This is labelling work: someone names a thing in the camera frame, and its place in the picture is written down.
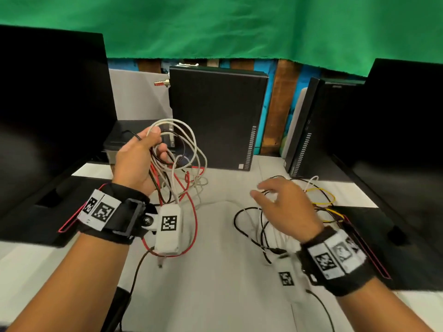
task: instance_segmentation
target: forearm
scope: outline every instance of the forearm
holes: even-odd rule
[[[8,332],[100,331],[129,246],[81,234]]]
[[[356,332],[432,332],[377,278],[337,301]]]

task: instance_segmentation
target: monitor screen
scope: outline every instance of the monitor screen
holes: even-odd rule
[[[333,158],[407,234],[443,255],[443,65],[377,59]]]
[[[2,217],[100,151],[116,112],[101,34],[0,26],[0,37]]]

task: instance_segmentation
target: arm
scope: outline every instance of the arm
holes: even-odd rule
[[[274,178],[258,184],[258,188],[278,193],[275,202],[256,190],[251,191],[251,196],[282,233],[305,243],[323,230],[312,203],[298,185],[284,178]],[[337,301],[356,332],[432,332],[376,278],[353,293],[337,297]]]
[[[161,142],[155,127],[130,140],[117,154],[113,182],[150,195],[149,148]],[[159,155],[166,160],[166,145]],[[100,331],[120,279],[129,245],[81,234],[62,263],[20,313],[8,332]]]

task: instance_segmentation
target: monitor stand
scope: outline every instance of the monitor stand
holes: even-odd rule
[[[376,207],[334,206],[345,214],[388,271],[391,280],[378,278],[392,290],[443,290],[440,255],[416,236],[405,234]]]
[[[58,230],[108,179],[70,176],[34,206],[13,220],[0,222],[0,241],[64,247],[78,229],[78,221],[64,233]]]

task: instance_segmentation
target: black wristband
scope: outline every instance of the black wristband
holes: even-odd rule
[[[374,271],[372,270],[368,259],[366,258],[361,265],[352,270],[350,273],[346,273],[346,271],[341,267],[340,262],[334,255],[332,251],[328,254],[329,258],[333,261],[331,262],[335,267],[340,267],[342,269],[342,276],[334,277],[331,279],[326,279],[324,273],[320,269],[319,265],[315,263],[314,258],[308,251],[308,248],[314,247],[316,245],[324,243],[326,240],[336,235],[337,231],[335,231],[332,227],[326,226],[325,229],[319,233],[316,237],[309,240],[308,242],[301,245],[302,250],[297,254],[299,256],[300,262],[302,264],[304,272],[309,277],[311,284],[313,285],[322,285],[329,292],[331,292],[334,296],[345,296],[348,295],[355,290],[360,289],[363,285],[365,285],[370,279],[374,277]],[[352,241],[350,238],[346,239],[347,244]],[[358,252],[358,247],[355,245],[353,250],[353,256],[356,256]]]
[[[156,214],[157,210],[154,205],[150,204],[149,198],[140,191],[114,183],[109,183],[103,186],[101,191],[115,199],[118,199],[122,203],[115,210],[115,213],[101,231],[98,231],[81,223],[79,227],[80,232],[95,236],[103,240],[128,245],[133,242],[135,236],[143,237],[146,234],[147,230],[143,229],[139,223],[136,223],[134,225],[131,231],[131,236],[116,234],[114,233],[114,231],[125,232],[128,228],[129,221],[132,218],[137,206],[137,204],[129,201],[128,199],[134,199],[136,201],[143,202],[145,204],[145,213]]]

